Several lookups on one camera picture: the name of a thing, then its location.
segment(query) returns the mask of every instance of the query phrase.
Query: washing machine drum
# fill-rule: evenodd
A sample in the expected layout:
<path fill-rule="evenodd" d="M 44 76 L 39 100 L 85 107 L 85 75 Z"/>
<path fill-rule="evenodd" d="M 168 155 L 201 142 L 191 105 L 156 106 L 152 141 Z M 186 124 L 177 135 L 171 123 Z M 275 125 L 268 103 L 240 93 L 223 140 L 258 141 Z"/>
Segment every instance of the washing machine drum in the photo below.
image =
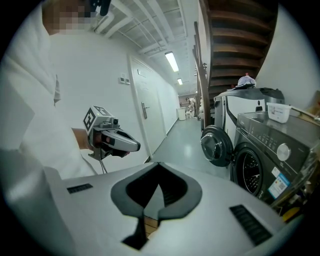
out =
<path fill-rule="evenodd" d="M 201 146 L 204 156 L 213 165 L 226 167 L 230 163 L 230 179 L 254 196 L 262 187 L 263 168 L 250 143 L 241 143 L 233 149 L 228 134 L 215 125 L 202 133 Z"/>

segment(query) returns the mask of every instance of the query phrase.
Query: ceiling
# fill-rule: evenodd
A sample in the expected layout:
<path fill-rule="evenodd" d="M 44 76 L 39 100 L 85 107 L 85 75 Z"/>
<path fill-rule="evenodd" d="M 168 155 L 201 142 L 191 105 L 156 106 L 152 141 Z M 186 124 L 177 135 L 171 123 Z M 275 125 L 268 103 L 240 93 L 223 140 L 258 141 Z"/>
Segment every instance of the ceiling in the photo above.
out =
<path fill-rule="evenodd" d="M 186 95 L 197 90 L 192 53 L 195 21 L 198 0 L 112 0 L 107 17 L 99 25 L 108 24 L 100 32 L 105 37 L 112 40 L 119 33 L 134 43 L 139 54 L 161 67 L 177 93 Z M 174 53 L 178 72 L 173 72 L 167 61 L 165 53 L 169 51 Z"/>

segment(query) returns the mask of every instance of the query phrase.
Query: white container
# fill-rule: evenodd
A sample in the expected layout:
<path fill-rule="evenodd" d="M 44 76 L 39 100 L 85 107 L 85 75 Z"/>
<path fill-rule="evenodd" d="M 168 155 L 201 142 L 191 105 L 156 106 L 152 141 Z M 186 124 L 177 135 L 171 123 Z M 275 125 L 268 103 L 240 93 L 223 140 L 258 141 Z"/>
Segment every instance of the white container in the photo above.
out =
<path fill-rule="evenodd" d="M 268 116 L 270 119 L 275 120 L 279 123 L 286 123 L 289 119 L 291 106 L 267 102 L 268 105 Z"/>
<path fill-rule="evenodd" d="M 186 108 L 185 107 L 179 107 L 176 110 L 178 111 L 179 120 L 180 121 L 186 120 Z"/>

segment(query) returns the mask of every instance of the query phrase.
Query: front-loading washing machine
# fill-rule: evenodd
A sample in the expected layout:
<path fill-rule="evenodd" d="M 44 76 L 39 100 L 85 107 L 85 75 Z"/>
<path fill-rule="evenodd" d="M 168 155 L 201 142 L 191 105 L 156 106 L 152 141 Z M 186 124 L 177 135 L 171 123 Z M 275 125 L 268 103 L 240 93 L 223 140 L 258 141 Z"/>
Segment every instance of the front-loading washing machine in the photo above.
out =
<path fill-rule="evenodd" d="M 278 123 L 267 112 L 243 113 L 234 146 L 215 125 L 204 129 L 201 146 L 213 165 L 227 167 L 233 182 L 275 207 L 295 195 L 315 170 L 320 127 L 294 116 Z"/>

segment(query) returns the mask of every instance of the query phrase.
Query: white shirt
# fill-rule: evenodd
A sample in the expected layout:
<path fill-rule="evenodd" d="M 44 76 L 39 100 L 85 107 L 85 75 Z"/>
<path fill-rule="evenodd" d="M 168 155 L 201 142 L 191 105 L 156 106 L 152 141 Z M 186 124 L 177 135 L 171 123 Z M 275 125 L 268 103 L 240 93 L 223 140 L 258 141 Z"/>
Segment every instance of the white shirt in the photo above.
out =
<path fill-rule="evenodd" d="M 54 106 L 60 100 L 60 88 L 49 49 L 50 36 L 39 5 L 21 25 L 1 62 L 0 148 L 18 147 L 58 170 L 62 179 L 94 175 L 71 127 Z"/>

